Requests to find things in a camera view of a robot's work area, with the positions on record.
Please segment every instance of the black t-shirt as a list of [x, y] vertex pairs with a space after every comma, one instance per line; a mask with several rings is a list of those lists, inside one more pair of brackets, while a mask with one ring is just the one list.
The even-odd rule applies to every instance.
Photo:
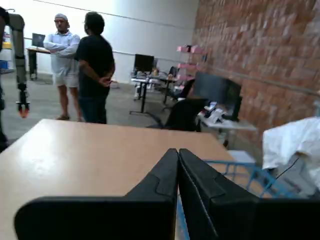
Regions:
[[[75, 59], [88, 62], [99, 77], [105, 76], [115, 63], [111, 45], [100, 35], [82, 38], [75, 53]], [[81, 97], [106, 95], [108, 90], [108, 87], [102, 86], [80, 69], [79, 95]]]

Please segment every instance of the light wood tabletop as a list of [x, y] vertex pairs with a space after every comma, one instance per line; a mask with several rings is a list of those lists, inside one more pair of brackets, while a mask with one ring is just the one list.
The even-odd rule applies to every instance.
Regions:
[[33, 51], [33, 52], [37, 52], [37, 53], [51, 54], [49, 50], [44, 49], [44, 48], [27, 47], [26, 49], [27, 49], [28, 51]]
[[0, 154], [0, 239], [16, 211], [43, 196], [123, 196], [169, 148], [233, 161], [209, 133], [41, 120]]

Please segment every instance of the person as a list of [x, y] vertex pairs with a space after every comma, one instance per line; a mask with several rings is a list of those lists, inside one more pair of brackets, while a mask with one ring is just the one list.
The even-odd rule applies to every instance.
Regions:
[[85, 15], [84, 30], [75, 58], [79, 61], [79, 104], [87, 123], [107, 123], [106, 100], [115, 72], [112, 47], [101, 34], [103, 17], [97, 12]]
[[44, 48], [51, 52], [51, 69], [53, 83], [57, 86], [62, 108], [62, 114], [57, 120], [69, 120], [68, 113], [68, 95], [71, 93], [77, 120], [82, 121], [82, 113], [78, 102], [78, 62], [75, 61], [75, 54], [80, 42], [80, 37], [69, 31], [69, 22], [67, 16], [58, 13], [55, 18], [55, 27], [57, 32], [49, 34], [43, 41]]

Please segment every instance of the crossed arms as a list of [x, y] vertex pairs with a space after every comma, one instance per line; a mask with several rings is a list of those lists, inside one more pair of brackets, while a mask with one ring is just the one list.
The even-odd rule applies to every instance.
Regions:
[[49, 50], [52, 54], [55, 54], [58, 57], [72, 58], [76, 54], [79, 42], [80, 42], [80, 37], [78, 35], [73, 35], [70, 45], [54, 43], [53, 35], [49, 34], [45, 36], [45, 39], [43, 41], [43, 46], [45, 49]]

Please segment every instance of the jeans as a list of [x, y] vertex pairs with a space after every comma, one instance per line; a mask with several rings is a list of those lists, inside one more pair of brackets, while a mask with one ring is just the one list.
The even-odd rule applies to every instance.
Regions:
[[107, 124], [106, 99], [102, 96], [79, 96], [79, 106], [87, 123]]

